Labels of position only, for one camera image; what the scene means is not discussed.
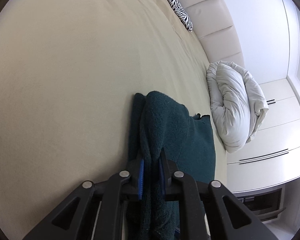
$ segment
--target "white duvet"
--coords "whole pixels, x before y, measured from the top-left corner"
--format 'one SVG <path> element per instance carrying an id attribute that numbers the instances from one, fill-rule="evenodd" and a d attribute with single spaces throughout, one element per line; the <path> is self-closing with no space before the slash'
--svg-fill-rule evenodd
<path id="1" fill-rule="evenodd" d="M 233 153 L 253 140 L 268 104 L 253 76 L 234 62 L 211 63 L 207 82 L 213 121 L 226 150 Z"/>

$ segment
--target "white drawer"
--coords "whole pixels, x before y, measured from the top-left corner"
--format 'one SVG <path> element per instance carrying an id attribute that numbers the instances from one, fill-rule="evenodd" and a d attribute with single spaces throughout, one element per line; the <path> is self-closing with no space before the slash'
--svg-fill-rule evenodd
<path id="1" fill-rule="evenodd" d="M 227 164 L 227 188 L 245 192 L 279 185 L 300 177 L 300 147 L 250 163 Z"/>
<path id="2" fill-rule="evenodd" d="M 294 97 L 295 94 L 288 82 L 288 80 L 280 79 L 277 81 L 265 83 L 260 85 L 266 100 L 279 101 L 282 99 Z"/>
<path id="3" fill-rule="evenodd" d="M 300 105 L 296 97 L 283 99 L 269 105 L 260 130 L 300 119 Z"/>
<path id="4" fill-rule="evenodd" d="M 241 150 L 227 154 L 227 163 L 244 162 L 260 156 L 300 147 L 300 119 L 257 132 Z"/>

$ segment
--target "bedding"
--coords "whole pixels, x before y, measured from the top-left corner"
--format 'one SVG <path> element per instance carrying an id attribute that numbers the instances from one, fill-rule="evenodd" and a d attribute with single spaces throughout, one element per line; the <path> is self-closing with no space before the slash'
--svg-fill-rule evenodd
<path id="1" fill-rule="evenodd" d="M 211 112 L 226 150 L 240 150 L 255 137 L 268 111 L 253 76 L 234 62 L 217 61 L 207 70 Z"/>
<path id="2" fill-rule="evenodd" d="M 0 227 L 20 240 L 127 161 L 133 95 L 211 114 L 206 54 L 167 0 L 10 0 L 0 13 Z M 216 133 L 215 178 L 226 184 Z"/>

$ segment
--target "bed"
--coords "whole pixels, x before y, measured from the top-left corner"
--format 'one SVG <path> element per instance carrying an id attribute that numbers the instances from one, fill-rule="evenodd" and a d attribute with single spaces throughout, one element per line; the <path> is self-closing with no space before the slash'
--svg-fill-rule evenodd
<path id="1" fill-rule="evenodd" d="M 210 114 L 206 69 L 243 65 L 223 0 L 10 0 L 0 13 L 0 228 L 20 240 L 78 184 L 125 166 L 133 95 Z M 226 152 L 214 124 L 215 178 Z"/>

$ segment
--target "zebra print pillow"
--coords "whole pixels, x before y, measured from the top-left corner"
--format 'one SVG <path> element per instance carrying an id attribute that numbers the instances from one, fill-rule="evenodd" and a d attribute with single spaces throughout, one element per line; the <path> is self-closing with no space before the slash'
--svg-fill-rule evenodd
<path id="1" fill-rule="evenodd" d="M 171 5 L 171 8 L 174 10 L 175 14 L 179 17 L 180 21 L 186 27 L 186 29 L 188 31 L 192 31 L 193 30 L 192 22 L 188 14 L 181 6 L 181 3 L 179 3 L 178 0 L 168 0 L 168 2 Z"/>

